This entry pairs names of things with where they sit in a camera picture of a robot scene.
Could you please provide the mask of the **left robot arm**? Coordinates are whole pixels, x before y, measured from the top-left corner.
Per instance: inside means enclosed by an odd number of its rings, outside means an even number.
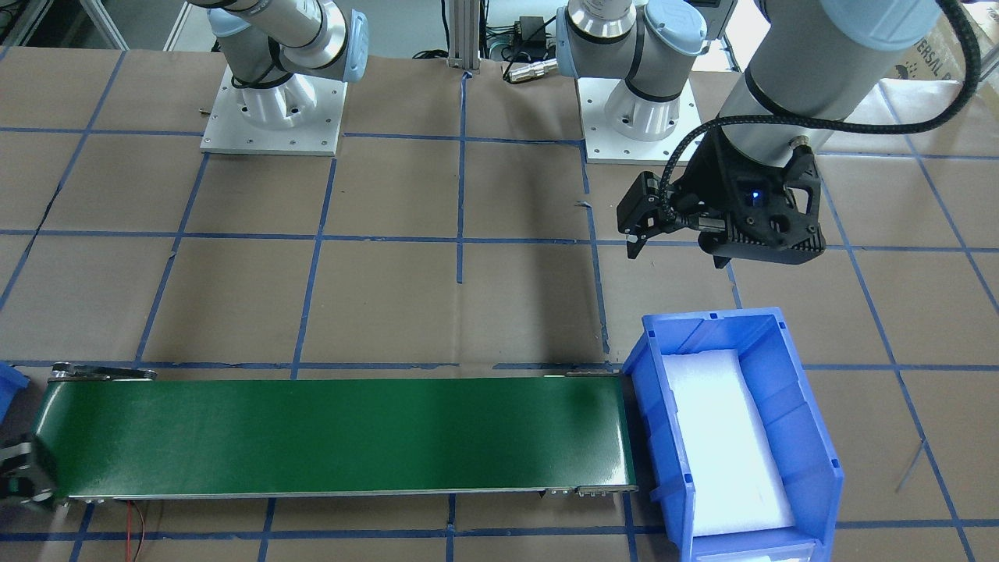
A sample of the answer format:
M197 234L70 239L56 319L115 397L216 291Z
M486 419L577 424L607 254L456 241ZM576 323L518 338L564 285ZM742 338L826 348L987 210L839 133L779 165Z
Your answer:
M607 111L638 136L639 108L674 110L709 38L699 2L571 1L556 12L559 71L617 82ZM618 203L636 258L649 239L699 232L717 268L732 259L800 265L827 240L815 149L941 18L934 1L760 1L770 28L717 117L695 131L678 178L642 172Z

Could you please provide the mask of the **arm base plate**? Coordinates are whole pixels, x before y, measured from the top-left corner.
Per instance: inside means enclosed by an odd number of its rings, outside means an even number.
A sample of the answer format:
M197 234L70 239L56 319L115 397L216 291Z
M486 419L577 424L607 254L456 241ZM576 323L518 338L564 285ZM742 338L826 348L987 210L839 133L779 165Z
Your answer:
M664 164L681 140L702 125L689 83L667 102L636 97L624 80L584 77L577 83L589 162Z
M200 149L227 155L334 157L346 83L293 75L272 89L236 89L226 69Z

